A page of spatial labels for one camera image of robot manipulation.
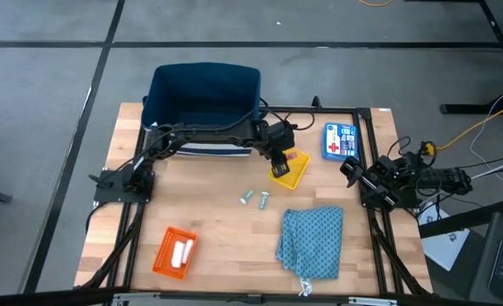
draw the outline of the wooden tabletop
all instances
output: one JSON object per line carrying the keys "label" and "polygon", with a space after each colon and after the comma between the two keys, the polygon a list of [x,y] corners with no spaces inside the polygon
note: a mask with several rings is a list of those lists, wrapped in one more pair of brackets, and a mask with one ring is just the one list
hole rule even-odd
{"label": "wooden tabletop", "polygon": [[[114,169],[133,156],[140,126],[140,103],[122,103],[106,166]],[[379,154],[397,139],[389,109],[371,109]],[[309,114],[292,114],[291,123],[306,126]],[[350,115],[316,114],[316,123],[296,132],[296,147],[311,157],[295,190],[268,178],[270,162],[253,151],[249,157],[173,156],[154,165],[155,188],[146,205],[138,242],[132,289],[192,292],[299,293],[298,277],[282,269],[275,258],[281,220],[286,209],[337,205],[344,209],[340,274],[337,280],[314,280],[315,294],[376,295],[375,265],[366,211],[357,186],[339,172],[340,162],[325,161],[320,141],[326,122],[353,124]],[[371,164],[365,123],[367,165]],[[265,210],[259,196],[248,204],[239,199],[247,190],[270,192]],[[108,204],[91,219],[76,274],[76,285],[88,281],[114,247],[122,204]],[[391,213],[398,255],[412,275],[431,291],[431,281],[416,221],[405,211]],[[198,242],[185,280],[151,271],[167,226],[195,232]],[[384,254],[388,289],[393,291],[389,260]],[[127,254],[123,254],[116,284],[122,283]]]}

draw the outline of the blue box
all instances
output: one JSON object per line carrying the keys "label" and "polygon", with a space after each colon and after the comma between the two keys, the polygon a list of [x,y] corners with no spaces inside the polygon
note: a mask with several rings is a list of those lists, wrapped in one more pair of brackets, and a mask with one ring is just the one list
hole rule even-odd
{"label": "blue box", "polygon": [[348,156],[358,158],[358,135],[355,126],[327,122],[322,138],[321,155],[324,159],[344,162]]}

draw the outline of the floor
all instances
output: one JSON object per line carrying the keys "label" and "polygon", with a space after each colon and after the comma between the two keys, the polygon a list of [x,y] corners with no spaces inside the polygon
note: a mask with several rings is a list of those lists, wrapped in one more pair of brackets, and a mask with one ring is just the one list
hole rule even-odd
{"label": "floor", "polygon": [[[503,1],[488,3],[503,30]],[[0,41],[104,42],[116,4],[0,1]],[[403,0],[384,8],[357,0],[127,0],[114,37],[115,42],[494,40],[475,3]],[[88,174],[98,173],[104,164],[118,105],[139,102],[158,65],[219,61],[256,67],[262,72],[262,96],[271,105],[309,105],[318,95],[325,106],[391,108],[399,136],[412,137],[414,147],[427,139],[444,144],[483,119],[443,116],[440,104],[485,103],[503,93],[503,53],[496,51],[113,48],[104,71],[97,64],[108,50],[101,51],[0,48],[0,191],[14,196],[11,204],[0,205],[0,294],[21,290],[93,75],[98,92],[39,291],[71,288],[94,193]],[[468,150],[475,135],[443,151],[438,165],[479,162]],[[487,124],[474,148],[485,159],[503,156],[503,117]],[[503,183],[497,178],[481,178],[473,185],[465,199],[484,205],[503,200]],[[473,206],[446,201],[443,209],[461,213]],[[484,228],[477,231],[483,234]],[[434,279],[433,285],[437,293],[450,295]]]}

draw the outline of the yellow plastic tray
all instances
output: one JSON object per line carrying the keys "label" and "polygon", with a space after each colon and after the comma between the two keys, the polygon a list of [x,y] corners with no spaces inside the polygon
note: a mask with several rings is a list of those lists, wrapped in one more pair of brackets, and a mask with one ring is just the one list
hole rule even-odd
{"label": "yellow plastic tray", "polygon": [[284,151],[287,156],[287,165],[289,166],[289,173],[279,178],[275,178],[272,171],[268,172],[268,176],[276,183],[282,184],[285,187],[294,190],[299,181],[301,180],[304,170],[310,161],[310,156],[301,152],[300,150],[289,149]]}

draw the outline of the stripe cloth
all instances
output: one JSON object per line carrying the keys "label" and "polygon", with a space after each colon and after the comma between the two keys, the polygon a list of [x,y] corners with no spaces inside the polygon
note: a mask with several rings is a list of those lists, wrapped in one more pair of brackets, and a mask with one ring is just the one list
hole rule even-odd
{"label": "stripe cloth", "polygon": [[312,291],[311,279],[338,278],[343,213],[335,206],[284,213],[276,257],[301,278],[304,296]]}

